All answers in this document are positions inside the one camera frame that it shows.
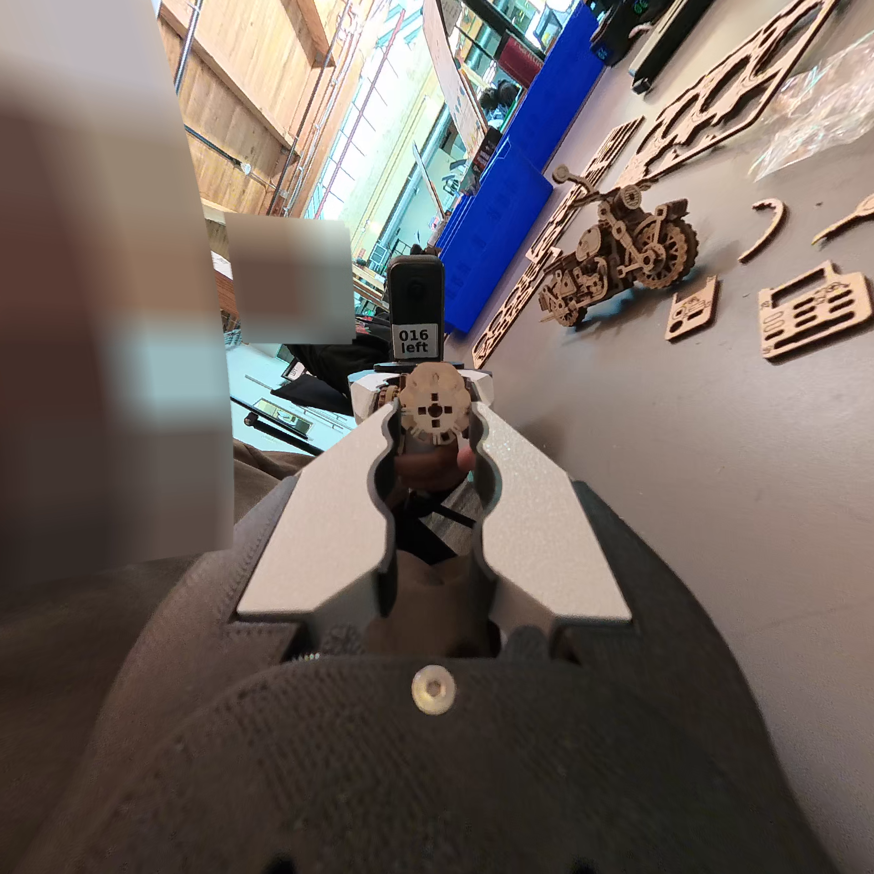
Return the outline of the clear plastic bag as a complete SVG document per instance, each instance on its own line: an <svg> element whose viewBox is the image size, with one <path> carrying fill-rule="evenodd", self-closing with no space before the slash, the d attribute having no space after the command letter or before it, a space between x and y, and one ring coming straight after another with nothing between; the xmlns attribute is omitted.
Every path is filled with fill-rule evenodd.
<svg viewBox="0 0 874 874"><path fill-rule="evenodd" d="M761 114L765 146L750 164L765 179L874 128L874 34L791 76Z"/></svg>

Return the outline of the person's left hand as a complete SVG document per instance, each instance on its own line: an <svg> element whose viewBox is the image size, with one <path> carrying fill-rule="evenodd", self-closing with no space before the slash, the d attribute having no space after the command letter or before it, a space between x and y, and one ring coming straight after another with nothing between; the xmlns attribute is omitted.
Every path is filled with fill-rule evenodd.
<svg viewBox="0 0 874 874"><path fill-rule="evenodd" d="M454 490L478 469L478 453L465 443L433 448L428 453L399 453L395 473L409 490Z"/></svg>

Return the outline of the wooden motorcycle model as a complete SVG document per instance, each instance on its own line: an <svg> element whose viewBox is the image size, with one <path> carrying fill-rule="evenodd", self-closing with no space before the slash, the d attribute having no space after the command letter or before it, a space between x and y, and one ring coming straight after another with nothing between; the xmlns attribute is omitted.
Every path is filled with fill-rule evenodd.
<svg viewBox="0 0 874 874"><path fill-rule="evenodd" d="M548 260L536 290L543 313L539 323L583 328L594 305L635 284L673 290L693 269L696 231L683 220L689 215L688 199L643 211L643 190L650 190L650 184L596 190L565 164L560 164L551 179L583 184L584 194L573 194L570 208L596 201L596 226L578 235L573 253L554 253Z"/></svg>

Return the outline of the curved wooden arc piece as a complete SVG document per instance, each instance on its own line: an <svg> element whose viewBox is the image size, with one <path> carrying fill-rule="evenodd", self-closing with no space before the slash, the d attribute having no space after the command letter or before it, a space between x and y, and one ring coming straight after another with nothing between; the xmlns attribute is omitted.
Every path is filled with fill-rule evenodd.
<svg viewBox="0 0 874 874"><path fill-rule="evenodd" d="M768 228L740 254L740 264L750 264L768 239L781 231L789 208L781 199L756 199L750 211L768 211Z"/></svg>

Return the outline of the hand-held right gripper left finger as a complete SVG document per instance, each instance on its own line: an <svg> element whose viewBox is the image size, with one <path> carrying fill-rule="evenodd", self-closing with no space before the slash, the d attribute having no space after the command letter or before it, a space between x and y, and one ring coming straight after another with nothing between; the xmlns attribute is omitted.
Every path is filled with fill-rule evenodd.
<svg viewBox="0 0 874 874"><path fill-rule="evenodd" d="M375 409L319 453L295 486L235 603L240 620L303 621L310 643L334 628L366 629L381 614L395 566L399 400Z"/></svg>

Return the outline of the small wooden model assembly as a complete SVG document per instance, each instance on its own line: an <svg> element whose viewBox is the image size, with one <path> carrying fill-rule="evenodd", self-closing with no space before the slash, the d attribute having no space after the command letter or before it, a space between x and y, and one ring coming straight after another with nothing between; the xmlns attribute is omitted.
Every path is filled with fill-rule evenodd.
<svg viewBox="0 0 874 874"><path fill-rule="evenodd" d="M468 433L474 391L461 369L423 361L375 391L375 409L399 400L400 433L446 448Z"/></svg>

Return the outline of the wooden panel with slots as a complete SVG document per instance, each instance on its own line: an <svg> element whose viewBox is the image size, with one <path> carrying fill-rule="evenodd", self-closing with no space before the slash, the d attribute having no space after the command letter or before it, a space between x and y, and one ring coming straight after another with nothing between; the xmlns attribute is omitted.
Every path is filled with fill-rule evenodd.
<svg viewBox="0 0 874 874"><path fill-rule="evenodd" d="M756 294L761 355L781 361L874 319L869 280L833 260Z"/></svg>

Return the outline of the short wooden cutout strip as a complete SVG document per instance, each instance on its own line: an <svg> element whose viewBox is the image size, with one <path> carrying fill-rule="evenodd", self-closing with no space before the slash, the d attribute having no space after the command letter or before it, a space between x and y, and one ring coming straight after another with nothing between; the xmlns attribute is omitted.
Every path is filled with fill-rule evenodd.
<svg viewBox="0 0 874 874"><path fill-rule="evenodd" d="M596 146L596 153L588 158L583 174L588 186L603 179L603 174L618 163L618 153L625 149L625 141L635 138L643 123L644 116L635 116L603 136L603 141Z"/></svg>

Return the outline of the black device with display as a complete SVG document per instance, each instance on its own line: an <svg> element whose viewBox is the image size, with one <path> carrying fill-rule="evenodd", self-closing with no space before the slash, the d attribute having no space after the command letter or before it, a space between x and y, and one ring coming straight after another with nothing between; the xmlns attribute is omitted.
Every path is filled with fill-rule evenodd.
<svg viewBox="0 0 874 874"><path fill-rule="evenodd" d="M650 26L655 15L664 13L664 0L614 0L596 34L588 38L594 56L603 68L614 68L630 40L643 34L643 26Z"/></svg>

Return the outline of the small wooden cutout panel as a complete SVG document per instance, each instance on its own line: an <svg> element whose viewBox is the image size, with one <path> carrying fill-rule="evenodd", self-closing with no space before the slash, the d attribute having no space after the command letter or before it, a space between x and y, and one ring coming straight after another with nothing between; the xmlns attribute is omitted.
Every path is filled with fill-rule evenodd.
<svg viewBox="0 0 874 874"><path fill-rule="evenodd" d="M679 340L693 330L705 330L718 319L721 278L708 273L701 290L675 294L664 340Z"/></svg>

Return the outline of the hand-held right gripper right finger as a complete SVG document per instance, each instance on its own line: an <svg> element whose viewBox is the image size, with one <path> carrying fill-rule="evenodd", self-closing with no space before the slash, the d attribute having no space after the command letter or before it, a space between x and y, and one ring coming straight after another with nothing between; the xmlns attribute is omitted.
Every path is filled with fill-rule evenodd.
<svg viewBox="0 0 874 874"><path fill-rule="evenodd" d="M630 603L573 490L573 480L495 409L474 400L468 448L479 521L474 564L493 585L488 620L509 638L536 628L630 628Z"/></svg>

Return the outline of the large wooden cutout frame sheet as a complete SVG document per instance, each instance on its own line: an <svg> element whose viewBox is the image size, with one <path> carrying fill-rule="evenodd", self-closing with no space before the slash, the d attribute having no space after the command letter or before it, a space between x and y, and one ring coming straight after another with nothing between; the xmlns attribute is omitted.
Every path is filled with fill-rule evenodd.
<svg viewBox="0 0 874 874"><path fill-rule="evenodd" d="M838 9L840 0L783 4L744 46L660 110L618 174L618 186L654 184L756 123Z"/></svg>

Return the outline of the long black electronic device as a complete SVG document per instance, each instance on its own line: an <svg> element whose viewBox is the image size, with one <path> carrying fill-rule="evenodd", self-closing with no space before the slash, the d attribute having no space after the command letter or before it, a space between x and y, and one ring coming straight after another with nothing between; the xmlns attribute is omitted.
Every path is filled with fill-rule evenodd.
<svg viewBox="0 0 874 874"><path fill-rule="evenodd" d="M630 60L630 90L650 95L669 60L679 54L679 46L689 38L689 29L701 24L701 15L711 9L711 0L673 0L669 13L654 24L650 38L643 40L643 54Z"/></svg>

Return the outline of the long wooden cutout strip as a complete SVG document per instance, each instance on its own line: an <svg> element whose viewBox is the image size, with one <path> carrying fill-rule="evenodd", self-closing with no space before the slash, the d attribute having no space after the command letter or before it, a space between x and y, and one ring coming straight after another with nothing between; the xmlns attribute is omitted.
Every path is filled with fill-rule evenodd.
<svg viewBox="0 0 874 874"><path fill-rule="evenodd" d="M515 280L515 290L508 294L508 299L500 305L500 313L493 315L493 323L485 328L485 335L474 345L474 369L478 373L488 363L495 345L508 338L508 330L516 323L521 306L536 294L548 264L560 254L561 231L570 228L570 220L584 208L584 194L594 194L588 184L570 184L570 190L561 194L561 201L554 208L548 226L528 245L528 253L525 253L528 266L521 269L521 278Z"/></svg>

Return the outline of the grey desk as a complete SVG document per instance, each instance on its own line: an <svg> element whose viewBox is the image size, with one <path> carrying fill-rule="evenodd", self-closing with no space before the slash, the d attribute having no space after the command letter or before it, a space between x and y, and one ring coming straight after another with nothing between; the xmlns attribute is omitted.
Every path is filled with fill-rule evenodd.
<svg viewBox="0 0 874 874"><path fill-rule="evenodd" d="M495 409L584 480L711 614L795 798L844 874L874 870L874 328L765 361L756 294L833 260L874 280L874 220L813 231L874 190L874 133L765 179L761 120L644 190L689 201L718 319L664 340L669 294L623 294L578 330L536 295L488 355ZM768 228L756 199L789 216Z"/></svg>

